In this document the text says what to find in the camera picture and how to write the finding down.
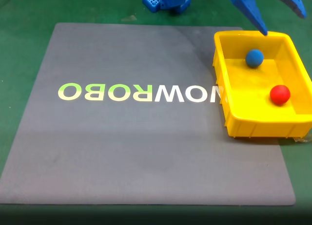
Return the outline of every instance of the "green floor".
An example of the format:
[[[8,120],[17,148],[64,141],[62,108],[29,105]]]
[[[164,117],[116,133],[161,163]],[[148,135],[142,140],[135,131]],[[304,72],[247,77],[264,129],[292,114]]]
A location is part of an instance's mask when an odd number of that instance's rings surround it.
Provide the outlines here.
[[[308,13],[306,20],[297,18],[278,0],[256,1],[269,30],[291,36],[312,75],[312,0],[303,0]],[[180,16],[167,11],[151,13],[141,0],[0,0],[0,172],[53,28],[58,22],[239,26],[246,30],[254,29],[229,0],[192,0],[191,6]],[[16,220],[19,219],[16,214],[25,215],[28,219],[56,214],[76,218],[105,215],[114,219],[115,224],[134,217],[141,221],[150,216],[155,217],[155,223],[158,220],[164,223],[175,215],[179,217],[175,219],[177,223],[195,222],[196,219],[208,222],[208,216],[213,219],[220,217],[229,223],[233,218],[245,215],[258,215],[260,218],[283,216],[288,219],[312,208],[312,144],[296,145],[291,140],[280,141],[280,144],[296,194],[295,206],[0,205],[0,215],[14,215]]]

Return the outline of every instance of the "red ball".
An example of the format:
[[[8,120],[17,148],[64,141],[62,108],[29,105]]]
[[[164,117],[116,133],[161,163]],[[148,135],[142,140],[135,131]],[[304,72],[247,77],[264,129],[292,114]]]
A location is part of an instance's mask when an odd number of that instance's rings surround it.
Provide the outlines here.
[[[285,85],[276,85],[271,89],[270,97],[276,105],[283,105],[291,97],[291,92]]]

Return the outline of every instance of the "gray rubber mat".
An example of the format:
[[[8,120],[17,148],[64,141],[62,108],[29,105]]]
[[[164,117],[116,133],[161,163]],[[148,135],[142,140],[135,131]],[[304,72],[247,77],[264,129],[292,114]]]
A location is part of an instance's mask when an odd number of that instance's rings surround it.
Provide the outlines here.
[[[0,203],[294,204],[277,141],[224,127],[213,36],[229,29],[56,25]]]

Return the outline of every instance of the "yellow plastic tray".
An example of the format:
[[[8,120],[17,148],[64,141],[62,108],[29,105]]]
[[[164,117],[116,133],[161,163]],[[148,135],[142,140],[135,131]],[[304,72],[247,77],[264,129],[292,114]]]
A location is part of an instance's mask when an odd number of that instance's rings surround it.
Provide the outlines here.
[[[229,136],[304,137],[312,128],[312,82],[290,37],[224,31],[214,41],[213,65]],[[257,69],[245,62],[252,49],[264,55]],[[282,106],[270,100],[275,85],[286,85],[291,92]]]

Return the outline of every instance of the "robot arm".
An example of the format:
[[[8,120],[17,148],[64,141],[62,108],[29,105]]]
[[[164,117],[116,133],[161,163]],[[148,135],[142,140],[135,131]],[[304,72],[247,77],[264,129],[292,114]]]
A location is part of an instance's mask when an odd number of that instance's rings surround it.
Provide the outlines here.
[[[289,6],[299,17],[307,16],[306,10],[301,0],[281,0]],[[255,0],[231,0],[232,4],[237,7],[250,22],[263,34],[268,34],[268,29],[262,20],[261,14]]]

